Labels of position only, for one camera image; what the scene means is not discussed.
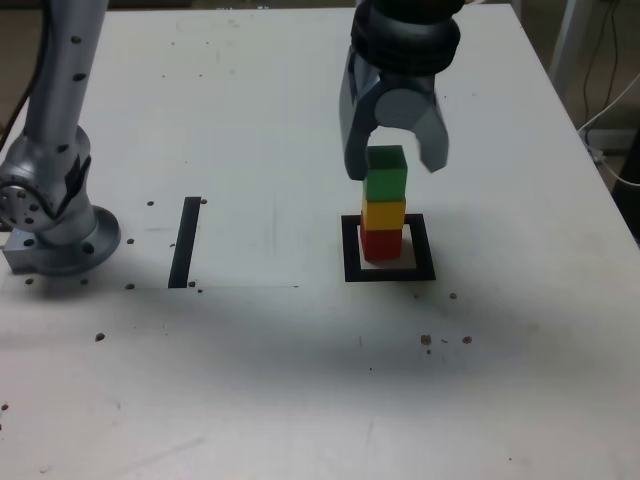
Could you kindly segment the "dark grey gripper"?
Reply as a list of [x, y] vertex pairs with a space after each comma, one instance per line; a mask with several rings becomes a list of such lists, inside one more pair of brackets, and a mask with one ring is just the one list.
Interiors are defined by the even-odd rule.
[[412, 132], [421, 163], [430, 173], [447, 165], [449, 136], [435, 97], [434, 75], [378, 70], [350, 47], [339, 94], [339, 123], [344, 164], [352, 180], [366, 177], [367, 145], [379, 125]]

